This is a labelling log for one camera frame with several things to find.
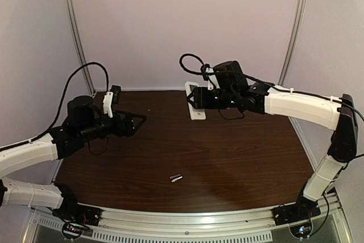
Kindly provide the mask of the white remote control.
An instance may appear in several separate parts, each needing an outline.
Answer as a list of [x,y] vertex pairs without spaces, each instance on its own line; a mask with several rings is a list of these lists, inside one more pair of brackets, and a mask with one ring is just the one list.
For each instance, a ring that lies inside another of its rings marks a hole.
[[185,92],[187,95],[189,115],[191,120],[205,120],[205,111],[197,105],[197,101],[195,100],[194,89],[197,87],[199,87],[198,83],[194,83],[191,81],[187,81],[185,83]]

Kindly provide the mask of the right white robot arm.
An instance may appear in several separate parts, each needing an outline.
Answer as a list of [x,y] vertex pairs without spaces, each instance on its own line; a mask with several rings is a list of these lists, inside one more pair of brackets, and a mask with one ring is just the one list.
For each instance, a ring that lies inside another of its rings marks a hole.
[[296,118],[333,132],[327,154],[304,185],[296,204],[314,205],[348,163],[357,158],[359,113],[350,95],[321,96],[261,80],[249,85],[250,76],[243,74],[237,61],[227,61],[213,68],[203,64],[198,75],[207,81],[207,86],[185,83],[192,120],[204,120],[207,109],[235,108],[241,114],[252,112]]

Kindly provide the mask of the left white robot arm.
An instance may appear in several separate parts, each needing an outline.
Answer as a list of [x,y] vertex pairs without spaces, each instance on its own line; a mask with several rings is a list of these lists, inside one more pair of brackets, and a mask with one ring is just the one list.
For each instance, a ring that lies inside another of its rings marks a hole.
[[77,197],[65,184],[20,182],[7,175],[38,163],[69,157],[95,139],[133,136],[147,118],[113,110],[117,101],[112,92],[107,92],[102,110],[97,110],[92,97],[78,96],[68,102],[68,115],[61,126],[50,128],[40,138],[1,148],[1,205],[76,209]]

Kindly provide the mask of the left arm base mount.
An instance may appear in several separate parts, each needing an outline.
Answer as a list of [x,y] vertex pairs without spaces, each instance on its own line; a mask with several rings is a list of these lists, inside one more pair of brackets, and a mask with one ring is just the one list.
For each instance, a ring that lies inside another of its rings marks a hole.
[[60,190],[63,200],[60,207],[51,209],[51,212],[63,222],[61,233],[67,240],[74,241],[91,231],[91,226],[98,226],[101,208],[80,204],[66,184],[55,183],[52,186]]

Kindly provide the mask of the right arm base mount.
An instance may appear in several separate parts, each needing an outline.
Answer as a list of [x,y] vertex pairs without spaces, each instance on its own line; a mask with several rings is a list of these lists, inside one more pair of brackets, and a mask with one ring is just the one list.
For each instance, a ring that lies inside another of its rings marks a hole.
[[321,215],[317,201],[299,196],[295,203],[274,207],[272,216],[276,226],[288,225],[294,238],[308,239],[313,233],[312,218]]

